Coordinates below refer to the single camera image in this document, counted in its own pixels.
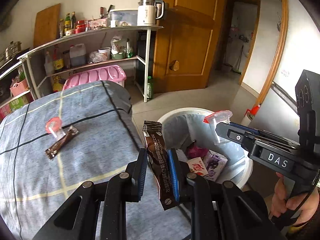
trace white kettle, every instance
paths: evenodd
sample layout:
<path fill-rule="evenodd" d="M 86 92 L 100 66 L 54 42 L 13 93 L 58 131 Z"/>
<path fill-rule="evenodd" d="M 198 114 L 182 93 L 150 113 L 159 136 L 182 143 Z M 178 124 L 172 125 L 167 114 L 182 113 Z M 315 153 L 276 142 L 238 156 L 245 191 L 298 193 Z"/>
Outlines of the white kettle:
<path fill-rule="evenodd" d="M 163 17 L 164 14 L 164 1 L 163 0 L 140 0 L 138 3 L 138 26 L 155 26 L 156 20 Z M 157 6 L 161 4 L 161 14 L 157 17 Z"/>

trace pink basket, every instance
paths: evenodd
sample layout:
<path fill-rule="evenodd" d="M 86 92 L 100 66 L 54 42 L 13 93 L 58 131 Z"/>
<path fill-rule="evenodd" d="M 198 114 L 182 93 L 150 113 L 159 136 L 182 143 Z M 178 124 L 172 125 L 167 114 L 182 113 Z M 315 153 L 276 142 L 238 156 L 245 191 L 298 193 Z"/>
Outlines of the pink basket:
<path fill-rule="evenodd" d="M 112 81 L 124 87 L 126 79 L 127 76 L 118 65 L 101 67 L 69 76 L 62 90 L 98 80 Z"/>
<path fill-rule="evenodd" d="M 19 83 L 13 84 L 13 86 L 10 88 L 10 91 L 14 97 L 16 97 L 17 95 L 20 95 L 21 93 L 27 90 L 28 90 L 28 83 L 26 79 L 22 80 Z"/>

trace trash can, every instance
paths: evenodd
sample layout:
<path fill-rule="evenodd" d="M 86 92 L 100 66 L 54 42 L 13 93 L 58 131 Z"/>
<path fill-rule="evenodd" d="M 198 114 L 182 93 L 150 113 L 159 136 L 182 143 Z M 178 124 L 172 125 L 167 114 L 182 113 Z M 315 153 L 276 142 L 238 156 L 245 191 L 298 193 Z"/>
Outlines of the trash can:
<path fill-rule="evenodd" d="M 223 154 L 228 158 L 228 162 L 216 182 L 231 180 L 242 188 L 251 175 L 253 161 L 248 158 L 248 152 L 239 144 L 228 142 L 214 145 L 210 126 L 203 122 L 204 118 L 212 113 L 206 109 L 187 107 L 163 115 L 158 122 L 162 123 L 166 148 L 185 151 L 186 147 L 196 140 L 197 146 Z"/>

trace brown coffee packet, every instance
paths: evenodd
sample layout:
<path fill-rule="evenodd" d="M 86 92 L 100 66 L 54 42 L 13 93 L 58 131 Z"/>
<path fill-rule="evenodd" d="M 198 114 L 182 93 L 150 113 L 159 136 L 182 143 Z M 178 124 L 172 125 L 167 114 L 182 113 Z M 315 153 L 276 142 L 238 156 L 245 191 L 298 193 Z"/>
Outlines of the brown coffee packet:
<path fill-rule="evenodd" d="M 71 125 L 65 136 L 63 136 L 59 141 L 55 142 L 51 147 L 45 150 L 47 157 L 52 160 L 59 153 L 59 150 L 78 133 L 79 130 Z"/>
<path fill-rule="evenodd" d="M 159 186 L 160 202 L 164 210 L 177 206 L 171 183 L 168 153 L 162 137 L 160 122 L 144 121 L 143 134 L 147 143 L 148 159 Z"/>

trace cutting board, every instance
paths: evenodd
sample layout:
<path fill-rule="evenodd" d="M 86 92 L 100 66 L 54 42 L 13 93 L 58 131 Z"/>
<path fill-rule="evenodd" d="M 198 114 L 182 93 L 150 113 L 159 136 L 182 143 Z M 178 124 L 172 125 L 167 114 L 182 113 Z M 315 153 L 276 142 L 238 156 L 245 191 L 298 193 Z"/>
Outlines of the cutting board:
<path fill-rule="evenodd" d="M 37 13 L 33 47 L 36 48 L 57 39 L 60 3 Z"/>

